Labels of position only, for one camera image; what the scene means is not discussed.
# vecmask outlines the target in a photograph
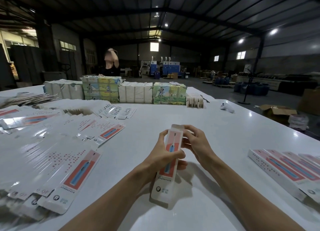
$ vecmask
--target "pallet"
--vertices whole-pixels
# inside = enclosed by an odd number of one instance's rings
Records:
[[[220,88],[233,88],[234,85],[223,85],[223,84],[214,84],[212,83],[213,86],[216,86],[216,87],[220,87]]]

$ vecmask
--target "glossy table surface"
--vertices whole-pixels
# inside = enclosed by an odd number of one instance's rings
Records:
[[[188,91],[200,92],[194,88],[188,88]],[[0,96],[3,94],[8,95],[9,91],[0,92]],[[171,124],[191,124],[202,129],[215,153],[263,196],[307,231],[319,230],[320,214],[294,199],[248,158],[247,153],[249,149],[265,148],[320,155],[320,142],[232,102],[200,94],[210,101],[205,102],[204,109],[122,104],[138,109],[131,119],[125,120],[126,128],[101,146],[104,153],[69,210],[62,216],[18,229],[58,230],[141,163],[161,131],[170,128]],[[235,113],[220,110],[223,102],[232,105]],[[245,230],[222,189],[194,155],[187,149],[185,152],[189,165],[177,173],[169,208],[151,203],[146,187],[119,230]]]

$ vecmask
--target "white controller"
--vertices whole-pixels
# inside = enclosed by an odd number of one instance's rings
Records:
[[[230,113],[235,112],[235,110],[228,103],[222,103],[222,105],[220,106],[220,109],[227,109]]]

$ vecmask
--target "black t-shirt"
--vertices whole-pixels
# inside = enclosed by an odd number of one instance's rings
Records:
[[[120,67],[116,68],[115,64],[110,69],[103,68],[100,74],[104,76],[120,76]]]

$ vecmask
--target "concrete floor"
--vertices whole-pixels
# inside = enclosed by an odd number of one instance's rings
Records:
[[[211,84],[202,83],[203,79],[190,77],[188,79],[162,79],[159,80],[152,79],[148,76],[142,76],[142,78],[132,78],[132,77],[124,77],[128,82],[142,82],[142,83],[154,83],[154,82],[169,82],[175,81],[178,83],[183,83],[187,87],[194,87],[208,95],[211,95],[215,99],[227,99],[231,102],[239,104],[238,101],[243,101],[244,95],[240,93],[236,93],[233,91],[233,88],[220,88],[212,86]],[[262,104],[274,104],[274,105],[282,105],[287,106],[293,109],[296,109],[298,103],[301,99],[301,96],[285,94],[281,92],[269,91],[266,96],[254,96],[248,95],[246,98],[246,102],[249,102],[249,105],[239,104],[242,107],[245,107],[251,111],[256,113],[261,113],[261,110],[255,105]],[[315,115],[306,114],[309,117],[309,131],[306,132],[306,135],[313,137],[315,139],[320,140],[320,117]]]

